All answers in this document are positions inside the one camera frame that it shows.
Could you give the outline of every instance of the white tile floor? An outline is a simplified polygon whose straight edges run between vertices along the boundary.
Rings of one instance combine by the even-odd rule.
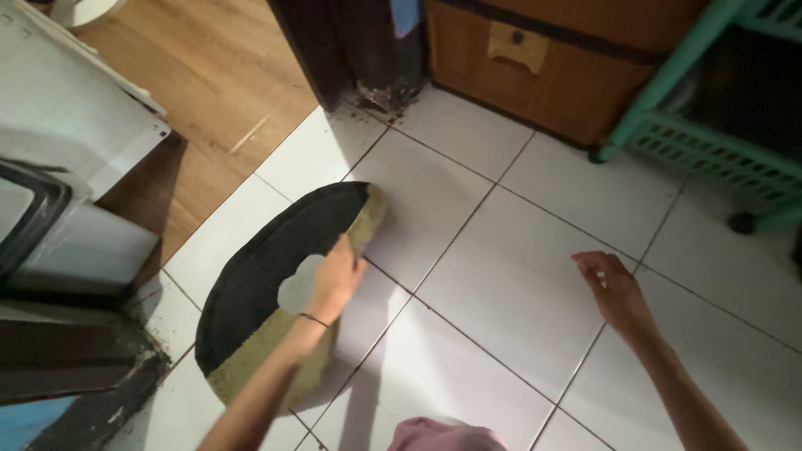
[[[623,154],[591,165],[436,89],[381,119],[313,112],[143,288],[131,309],[178,363],[108,449],[197,445],[223,410],[194,360],[197,308],[288,199],[344,177],[382,188],[391,215],[323,385],[263,449],[384,450],[418,415],[495,429],[513,451],[681,449],[569,259],[596,249],[640,265],[661,329],[752,449],[802,449],[793,230],[734,235],[717,194]]]

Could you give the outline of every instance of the wood laminate flooring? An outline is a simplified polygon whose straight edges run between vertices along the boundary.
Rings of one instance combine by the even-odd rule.
[[[265,0],[129,0],[77,35],[188,139],[155,149],[98,201],[161,235],[138,285],[318,102]]]

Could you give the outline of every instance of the hand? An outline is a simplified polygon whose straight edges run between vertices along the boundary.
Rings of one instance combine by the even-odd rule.
[[[593,291],[601,316],[630,346],[659,339],[657,323],[638,281],[615,255],[601,251],[572,255]]]
[[[340,235],[337,244],[318,267],[314,279],[314,297],[306,313],[332,324],[359,287],[366,267],[364,258],[354,258],[348,237]]]

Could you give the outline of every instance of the pink clothing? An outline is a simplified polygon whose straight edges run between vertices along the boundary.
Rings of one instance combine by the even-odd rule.
[[[508,451],[498,434],[477,426],[449,426],[424,416],[402,421],[387,451]]]

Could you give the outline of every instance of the forearm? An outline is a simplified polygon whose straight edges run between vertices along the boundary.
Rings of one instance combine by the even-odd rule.
[[[198,447],[199,450],[257,449],[278,413],[295,374],[326,328],[299,318],[240,390]]]
[[[747,450],[662,337],[629,341],[657,388],[686,451]]]

